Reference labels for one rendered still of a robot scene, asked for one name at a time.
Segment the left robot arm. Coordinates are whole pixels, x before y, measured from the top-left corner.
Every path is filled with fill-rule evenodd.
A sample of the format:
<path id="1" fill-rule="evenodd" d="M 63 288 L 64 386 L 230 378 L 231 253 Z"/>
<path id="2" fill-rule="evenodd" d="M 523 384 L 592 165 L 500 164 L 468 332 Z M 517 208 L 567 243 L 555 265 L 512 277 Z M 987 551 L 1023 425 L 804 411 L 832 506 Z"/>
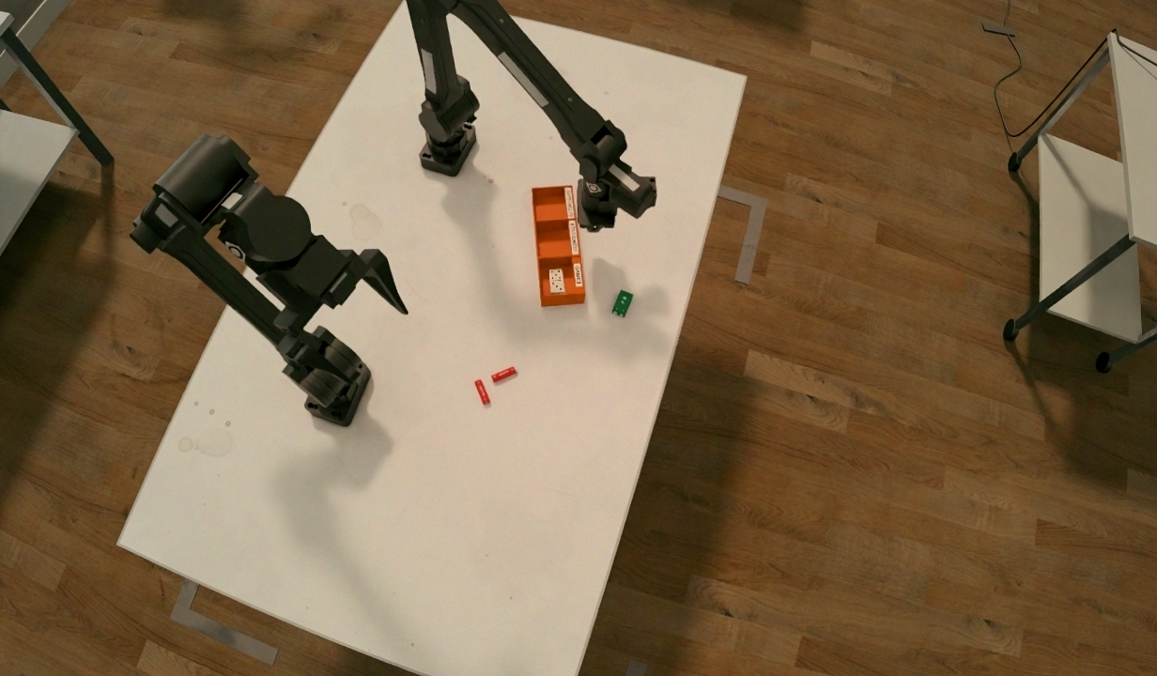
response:
<path id="1" fill-rule="evenodd" d="M 605 120 L 572 88 L 498 0 L 406 0 L 406 3 L 423 66 L 423 111 L 417 118 L 425 130 L 423 150 L 419 154 L 425 166 L 454 171 L 476 134 L 472 123 L 480 103 L 470 80 L 455 73 L 454 44 L 445 19 L 451 13 L 482 41 L 548 116 L 573 157 L 578 160 L 584 191 L 594 197 L 609 194 L 597 204 L 597 216 L 617 216 L 620 208 L 638 219 L 656 205 L 656 177 L 636 175 L 633 166 L 620 159 L 627 150 L 625 132 L 616 128 L 611 119 Z"/>

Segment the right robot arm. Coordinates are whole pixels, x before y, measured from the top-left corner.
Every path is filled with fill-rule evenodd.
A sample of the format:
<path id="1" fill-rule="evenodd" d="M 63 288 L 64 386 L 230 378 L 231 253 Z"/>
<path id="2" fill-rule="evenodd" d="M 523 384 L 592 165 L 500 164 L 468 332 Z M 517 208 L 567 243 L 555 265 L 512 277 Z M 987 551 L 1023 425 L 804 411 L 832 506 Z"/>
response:
<path id="1" fill-rule="evenodd" d="M 314 299 L 334 311 L 336 304 L 344 304 L 354 294 L 358 278 L 349 258 L 324 235 L 314 235 L 311 218 L 302 204 L 255 183 L 259 172 L 248 166 L 250 159 L 229 135 L 201 134 L 155 181 L 154 198 L 133 220 L 131 238 L 147 254 L 161 249 L 179 260 L 277 347 L 287 335 L 273 324 L 281 309 L 207 242 L 205 235 L 214 225 L 224 219 L 218 240 L 253 272 L 266 260 L 282 260 L 255 280 L 292 313 L 302 314 Z M 282 373 L 307 394 L 307 411 L 347 422 L 368 367 L 326 326 L 316 326 L 312 333 L 302 330 L 297 339 L 311 344 L 339 372 L 356 381 L 352 381 L 354 385 L 281 355 L 287 363 Z"/>

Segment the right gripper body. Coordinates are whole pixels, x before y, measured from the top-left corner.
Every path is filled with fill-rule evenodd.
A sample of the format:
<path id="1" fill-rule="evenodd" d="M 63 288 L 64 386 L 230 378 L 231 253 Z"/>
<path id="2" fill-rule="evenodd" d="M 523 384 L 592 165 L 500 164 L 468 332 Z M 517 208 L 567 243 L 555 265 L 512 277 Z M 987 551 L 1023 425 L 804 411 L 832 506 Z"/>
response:
<path id="1" fill-rule="evenodd" d="M 370 270 L 377 260 L 379 260 L 379 257 L 383 254 L 379 249 L 364 249 L 360 255 L 358 255 L 354 249 L 344 249 L 339 250 L 339 252 L 341 252 L 346 258 L 349 258 L 349 266 L 352 272 L 356 275 L 358 282 L 363 278 L 364 273 L 368 272 L 368 270 Z M 264 274 L 264 272 L 267 272 L 267 269 L 272 267 L 274 264 L 275 262 L 266 262 L 264 266 L 255 270 L 255 274 Z M 358 282 L 355 285 L 358 285 Z M 279 326 L 282 332 L 287 332 L 287 335 L 283 335 L 283 341 L 279 343 L 275 347 L 277 352 L 281 352 L 281 354 L 287 358 L 292 358 L 292 355 L 294 355 L 294 352 L 296 352 L 302 344 L 302 341 L 299 341 L 297 335 L 301 335 L 308 322 L 314 319 L 314 314 L 319 311 L 320 304 L 324 303 L 314 299 L 311 304 L 307 304 L 305 311 L 302 314 L 292 313 L 289 309 L 283 307 L 283 311 L 278 314 L 273 321 L 275 326 Z"/>

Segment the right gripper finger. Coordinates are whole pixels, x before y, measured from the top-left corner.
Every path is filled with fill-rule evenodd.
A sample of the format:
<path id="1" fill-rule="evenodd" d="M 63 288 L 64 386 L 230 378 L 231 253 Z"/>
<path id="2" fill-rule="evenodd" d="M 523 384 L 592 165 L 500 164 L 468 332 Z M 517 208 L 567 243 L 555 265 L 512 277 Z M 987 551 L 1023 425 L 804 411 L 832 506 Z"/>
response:
<path id="1" fill-rule="evenodd" d="M 379 282 L 378 279 L 374 277 L 377 277 Z M 390 267 L 389 260 L 386 260 L 386 255 L 382 254 L 379 260 L 377 260 L 376 264 L 374 264 L 374 266 L 364 273 L 363 281 L 371 286 L 371 288 L 374 288 L 381 297 L 384 297 L 386 303 L 392 304 L 396 311 L 406 315 L 410 314 L 406 304 L 401 301 L 401 295 L 399 295 L 397 288 L 395 288 L 393 271 Z"/>
<path id="2" fill-rule="evenodd" d="M 311 367 L 319 369 L 319 372 L 332 373 L 333 376 L 336 374 L 336 377 L 341 379 L 349 385 L 354 385 L 354 382 L 352 382 L 351 379 L 346 376 L 346 374 L 339 372 L 336 365 L 329 362 L 326 358 L 322 357 L 319 351 L 314 350 L 311 344 L 302 343 L 299 350 L 294 352 L 294 355 L 292 355 L 292 358 L 288 359 L 292 359 L 294 362 L 299 363 L 311 365 Z"/>

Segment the orange open-top bin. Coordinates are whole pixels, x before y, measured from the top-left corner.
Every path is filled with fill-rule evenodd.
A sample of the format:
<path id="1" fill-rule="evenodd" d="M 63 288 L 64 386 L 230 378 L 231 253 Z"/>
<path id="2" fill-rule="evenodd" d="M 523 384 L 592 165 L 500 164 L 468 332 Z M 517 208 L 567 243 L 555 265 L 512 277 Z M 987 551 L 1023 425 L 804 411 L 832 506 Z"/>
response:
<path id="1" fill-rule="evenodd" d="M 537 278 L 539 278 L 539 288 L 541 285 L 541 307 L 546 307 L 546 304 L 584 304 L 584 281 L 573 185 L 532 188 L 533 193 L 536 249 L 537 256 L 540 256 L 537 257 Z M 551 294 L 550 269 L 562 269 L 565 294 Z"/>

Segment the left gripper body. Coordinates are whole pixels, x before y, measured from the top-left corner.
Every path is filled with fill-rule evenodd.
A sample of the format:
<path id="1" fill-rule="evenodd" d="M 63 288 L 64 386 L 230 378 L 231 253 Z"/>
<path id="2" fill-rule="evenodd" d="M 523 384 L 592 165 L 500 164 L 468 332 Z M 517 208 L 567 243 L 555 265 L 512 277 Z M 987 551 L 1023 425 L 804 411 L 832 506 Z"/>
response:
<path id="1" fill-rule="evenodd" d="M 582 194 L 581 194 L 582 190 Z M 578 179 L 578 189 L 576 190 L 576 196 L 578 197 L 578 227 L 590 228 L 590 226 L 604 226 L 605 228 L 614 227 L 614 216 L 597 216 L 597 204 L 599 204 L 600 198 L 588 194 L 582 188 L 582 178 Z"/>

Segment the green 9v battery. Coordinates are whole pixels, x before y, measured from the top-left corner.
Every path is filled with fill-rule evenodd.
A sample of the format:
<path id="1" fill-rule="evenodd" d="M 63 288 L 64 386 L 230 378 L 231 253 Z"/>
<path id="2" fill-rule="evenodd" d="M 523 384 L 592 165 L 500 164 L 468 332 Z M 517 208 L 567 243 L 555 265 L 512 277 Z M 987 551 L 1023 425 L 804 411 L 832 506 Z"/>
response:
<path id="1" fill-rule="evenodd" d="M 612 314 L 625 317 L 631 302 L 633 302 L 633 294 L 627 294 L 626 291 L 620 291 L 620 296 L 617 297 L 613 304 Z"/>

